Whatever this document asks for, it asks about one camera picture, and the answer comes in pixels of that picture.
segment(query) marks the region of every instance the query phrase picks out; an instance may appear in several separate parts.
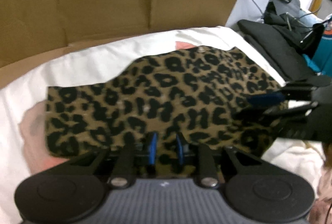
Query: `cardboard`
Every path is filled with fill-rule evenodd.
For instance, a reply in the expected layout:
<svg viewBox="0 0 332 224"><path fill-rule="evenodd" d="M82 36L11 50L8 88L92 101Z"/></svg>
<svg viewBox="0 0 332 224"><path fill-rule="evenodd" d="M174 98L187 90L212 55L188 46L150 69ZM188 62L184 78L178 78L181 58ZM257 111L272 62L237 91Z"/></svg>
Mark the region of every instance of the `cardboard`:
<svg viewBox="0 0 332 224"><path fill-rule="evenodd" d="M237 0L0 0L0 88L36 66L135 35L225 25Z"/></svg>

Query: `leopard print cloth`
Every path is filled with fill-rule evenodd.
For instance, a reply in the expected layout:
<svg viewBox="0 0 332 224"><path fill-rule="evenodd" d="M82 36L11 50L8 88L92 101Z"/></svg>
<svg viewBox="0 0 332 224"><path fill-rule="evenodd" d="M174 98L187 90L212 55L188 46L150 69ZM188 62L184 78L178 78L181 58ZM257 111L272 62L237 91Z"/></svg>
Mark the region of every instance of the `leopard print cloth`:
<svg viewBox="0 0 332 224"><path fill-rule="evenodd" d="M247 105L246 96L276 89L239 49L200 46L145 56L106 83L49 87L46 142L52 155L71 157L157 132L157 165L175 166L175 134L182 132L193 144L234 145L261 156L273 142L271 127L244 124L231 113Z"/></svg>

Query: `screw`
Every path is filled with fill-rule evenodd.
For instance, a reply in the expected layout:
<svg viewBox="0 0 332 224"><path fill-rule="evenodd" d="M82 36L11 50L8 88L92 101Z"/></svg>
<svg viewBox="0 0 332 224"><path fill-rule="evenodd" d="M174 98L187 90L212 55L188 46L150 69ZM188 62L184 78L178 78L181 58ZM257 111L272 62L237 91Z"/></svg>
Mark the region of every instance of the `screw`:
<svg viewBox="0 0 332 224"><path fill-rule="evenodd" d="M124 187L126 184L128 184L127 179L123 177L115 177L111 180L112 186L116 187Z"/></svg>
<svg viewBox="0 0 332 224"><path fill-rule="evenodd" d="M201 181L203 186L214 187L218 184L218 180L212 177L205 177Z"/></svg>

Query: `white sheet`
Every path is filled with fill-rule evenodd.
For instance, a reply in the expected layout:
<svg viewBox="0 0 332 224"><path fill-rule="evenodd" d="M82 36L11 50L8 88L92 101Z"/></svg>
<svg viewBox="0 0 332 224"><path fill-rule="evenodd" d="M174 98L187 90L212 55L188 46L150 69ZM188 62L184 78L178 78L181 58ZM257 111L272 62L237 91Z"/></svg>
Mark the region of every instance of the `white sheet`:
<svg viewBox="0 0 332 224"><path fill-rule="evenodd" d="M229 50L238 47L278 83L284 80L242 37L229 28L193 28L148 34L67 54L47 62L0 91L0 223L18 223L16 186L29 176L22 155L18 124L25 111L46 97L47 86L78 86L106 82L136 58L175 50L175 41Z"/></svg>

